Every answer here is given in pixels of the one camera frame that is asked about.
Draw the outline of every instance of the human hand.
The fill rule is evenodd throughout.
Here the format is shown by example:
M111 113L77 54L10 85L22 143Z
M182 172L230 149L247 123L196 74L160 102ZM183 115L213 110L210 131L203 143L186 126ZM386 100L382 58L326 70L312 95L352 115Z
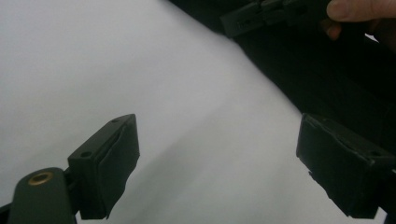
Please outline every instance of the human hand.
M396 52L396 0L332 0L327 14L320 25L330 39L342 32L340 21L366 21L367 34Z

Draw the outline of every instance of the white surface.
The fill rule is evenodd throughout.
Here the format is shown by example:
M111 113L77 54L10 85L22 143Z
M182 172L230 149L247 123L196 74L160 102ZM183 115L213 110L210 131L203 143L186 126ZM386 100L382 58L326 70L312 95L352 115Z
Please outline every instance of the white surface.
M355 220L295 157L299 112L235 43L166 1L0 1L0 204L106 122L137 115L141 158L109 220Z

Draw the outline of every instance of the black fabric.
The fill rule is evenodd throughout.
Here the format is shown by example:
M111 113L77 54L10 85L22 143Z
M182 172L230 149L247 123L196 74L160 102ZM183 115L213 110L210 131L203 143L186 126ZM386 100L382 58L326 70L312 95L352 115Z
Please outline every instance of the black fabric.
M248 0L170 0L214 32ZM396 154L396 56L366 38L332 42L282 24L234 39L298 107L334 119Z

